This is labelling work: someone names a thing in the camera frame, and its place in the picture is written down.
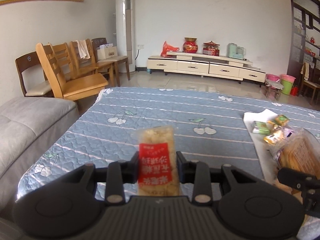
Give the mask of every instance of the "pink bucket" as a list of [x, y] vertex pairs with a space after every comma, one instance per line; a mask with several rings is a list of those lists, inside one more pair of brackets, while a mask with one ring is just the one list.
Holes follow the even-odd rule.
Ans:
[[289, 75], [285, 75], [285, 74], [281, 74], [281, 78], [285, 81], [288, 81], [290, 83], [293, 83], [294, 80], [296, 79], [295, 77], [293, 76], [289, 76]]
[[280, 81], [280, 77], [273, 75], [273, 74], [267, 74], [266, 79], [271, 80], [271, 81], [275, 81], [275, 82]]

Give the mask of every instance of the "green bucket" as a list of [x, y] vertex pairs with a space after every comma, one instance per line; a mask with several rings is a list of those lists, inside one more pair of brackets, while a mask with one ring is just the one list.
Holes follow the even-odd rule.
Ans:
[[281, 80], [281, 84], [284, 85], [284, 89], [282, 90], [282, 93], [289, 95], [291, 92], [291, 89], [293, 88], [293, 83], [290, 83], [286, 80]]

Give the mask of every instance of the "red plastic bag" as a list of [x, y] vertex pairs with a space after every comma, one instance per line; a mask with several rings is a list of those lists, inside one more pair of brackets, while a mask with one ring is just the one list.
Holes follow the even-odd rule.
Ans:
[[167, 55], [168, 51], [178, 51], [178, 50], [179, 50], [179, 48], [173, 47], [173, 46], [169, 45], [167, 43], [167, 41], [165, 41], [164, 44], [163, 44], [163, 47], [162, 47], [161, 57], [169, 57]]

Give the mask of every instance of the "wooden chair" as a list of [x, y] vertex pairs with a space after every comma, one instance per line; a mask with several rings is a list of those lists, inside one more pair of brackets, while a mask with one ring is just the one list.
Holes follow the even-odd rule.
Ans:
[[43, 46], [38, 43], [36, 52], [56, 98], [75, 101], [96, 95], [108, 85], [108, 81], [99, 73], [66, 82], [63, 71], [50, 45]]
[[75, 61], [76, 71], [78, 72], [79, 69], [85, 68], [95, 68], [99, 73], [106, 73], [109, 74], [110, 77], [110, 85], [112, 87], [115, 86], [113, 70], [114, 64], [113, 62], [103, 62], [103, 63], [96, 63], [96, 58], [94, 56], [92, 44], [89, 39], [85, 40], [87, 43], [88, 52], [90, 55], [90, 59], [81, 59], [79, 55], [78, 44], [76, 41], [70, 41], [70, 49], [72, 57]]
[[113, 62], [114, 66], [115, 66], [115, 71], [116, 71], [117, 85], [118, 85], [118, 87], [120, 87], [120, 77], [119, 77], [119, 67], [118, 67], [119, 64], [125, 63], [125, 67], [126, 67], [126, 70], [127, 70], [127, 77], [128, 77], [128, 80], [130, 80], [128, 56], [117, 56], [117, 57], [102, 59], [102, 60], [98, 61], [97, 48], [99, 48], [99, 46], [103, 45], [103, 44], [107, 44], [107, 39], [106, 38], [95, 38], [95, 39], [92, 39], [92, 47], [93, 47], [93, 50], [94, 50], [94, 54], [96, 56], [96, 60], [97, 60], [98, 63], [100, 63], [100, 62]]
[[59, 61], [60, 67], [63, 68], [63, 66], [68, 65], [68, 68], [70, 69], [70, 73], [67, 73], [67, 74], [65, 73], [66, 80], [76, 79], [79, 77], [86, 76], [88, 74], [97, 73], [96, 71], [97, 67], [85, 66], [85, 67], [80, 67], [78, 69], [75, 68], [75, 64], [73, 63], [73, 60], [68, 48], [68, 44], [66, 42], [63, 44], [54, 45], [54, 46], [52, 46], [52, 44], [49, 43], [49, 45], [53, 51], [53, 54]]
[[26, 91], [22, 73], [30, 67], [40, 65], [37, 53], [31, 52], [16, 59], [17, 71], [20, 79], [22, 93], [25, 97], [52, 97], [52, 90], [49, 81], [45, 81]]
[[304, 86], [306, 86], [306, 89], [305, 89], [305, 91], [303, 93], [303, 96], [306, 95], [308, 88], [312, 88], [313, 89], [313, 93], [312, 93], [312, 97], [311, 97], [311, 101], [310, 101], [310, 105], [312, 105], [313, 99], [315, 98], [315, 95], [316, 95], [316, 91], [317, 91], [317, 89], [320, 89], [320, 85], [313, 82], [314, 69], [309, 67], [309, 78], [308, 78], [308, 80], [304, 79], [305, 73], [306, 73], [306, 63], [304, 63], [303, 66], [302, 66], [301, 85], [300, 85], [300, 89], [299, 89], [299, 92], [298, 92], [298, 96], [300, 95], [300, 93], [302, 93], [302, 90], [303, 90]]

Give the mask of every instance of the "tiled floor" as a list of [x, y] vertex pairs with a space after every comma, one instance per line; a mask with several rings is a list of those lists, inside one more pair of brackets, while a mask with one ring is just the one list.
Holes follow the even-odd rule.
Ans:
[[[147, 87], [147, 88], [171, 88], [184, 89], [205, 92], [217, 92], [230, 96], [241, 96], [262, 100], [270, 100], [278, 103], [284, 103], [294, 106], [305, 107], [313, 110], [320, 110], [320, 106], [311, 106], [310, 98], [304, 98], [302, 95], [294, 97], [291, 95], [281, 94], [279, 101], [274, 99], [274, 94], [266, 98], [266, 89], [261, 88], [254, 82], [242, 81], [241, 84], [237, 80], [201, 77], [197, 75], [168, 73], [164, 75], [162, 71], [153, 71], [149, 74], [146, 71], [131, 72], [131, 80], [127, 80], [125, 73], [120, 74], [120, 83], [122, 87]], [[95, 102], [95, 97], [89, 97], [80, 100], [80, 112], [84, 113]]]

